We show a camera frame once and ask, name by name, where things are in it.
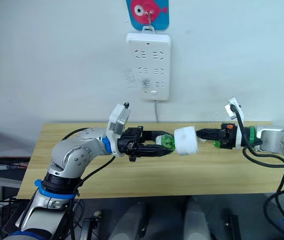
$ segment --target wooden table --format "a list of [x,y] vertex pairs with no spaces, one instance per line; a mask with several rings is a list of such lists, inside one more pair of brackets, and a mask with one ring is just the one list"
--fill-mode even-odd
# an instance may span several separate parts
[[[269,122],[246,122],[270,125]],[[129,123],[127,127],[144,126],[145,130],[163,130],[195,126],[220,128],[220,122]],[[48,123],[33,152],[18,198],[29,199],[35,191],[34,181],[43,179],[51,161],[51,150],[67,133],[85,127],[106,127],[106,123]],[[84,172],[87,175],[111,156],[98,156]],[[276,159],[262,159],[279,164]],[[80,198],[121,198],[169,195],[209,195],[268,193],[276,190],[284,170],[258,166],[244,158],[241,151],[215,148],[211,141],[199,142],[199,153],[179,156],[141,157],[129,162],[128,157],[116,158],[79,189]]]

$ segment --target electrical socket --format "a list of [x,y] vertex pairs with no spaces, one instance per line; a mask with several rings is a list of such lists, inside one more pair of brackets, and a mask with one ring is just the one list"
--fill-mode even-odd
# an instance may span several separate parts
[[129,65],[143,99],[167,100],[170,92],[171,38],[165,34],[129,33]]

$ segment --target white cap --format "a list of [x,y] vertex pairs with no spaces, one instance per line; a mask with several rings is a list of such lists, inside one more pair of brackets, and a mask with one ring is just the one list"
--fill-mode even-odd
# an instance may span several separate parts
[[174,131],[175,149],[179,155],[191,155],[198,152],[194,126],[178,128]]

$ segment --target green component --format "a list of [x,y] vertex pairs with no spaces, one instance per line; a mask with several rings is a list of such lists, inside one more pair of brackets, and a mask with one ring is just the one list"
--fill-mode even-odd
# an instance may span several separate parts
[[253,144],[254,143],[254,139],[255,139],[255,127],[254,126],[250,126],[250,139],[249,139],[249,143]]
[[213,145],[214,145],[214,147],[216,147],[216,148],[220,148],[221,147],[221,142],[220,141],[217,141],[217,140],[214,140],[213,141]]
[[157,136],[155,139],[155,143],[157,145],[161,145],[169,149],[172,149],[172,152],[174,152],[175,150],[174,137],[172,135],[164,134],[161,136]]

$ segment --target fish illustration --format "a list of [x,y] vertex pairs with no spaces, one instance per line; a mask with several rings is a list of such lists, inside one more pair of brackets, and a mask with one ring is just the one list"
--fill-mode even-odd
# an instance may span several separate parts
[[131,13],[137,22],[149,24],[147,12],[151,12],[151,22],[154,22],[161,12],[167,14],[167,7],[160,9],[154,0],[132,0]]

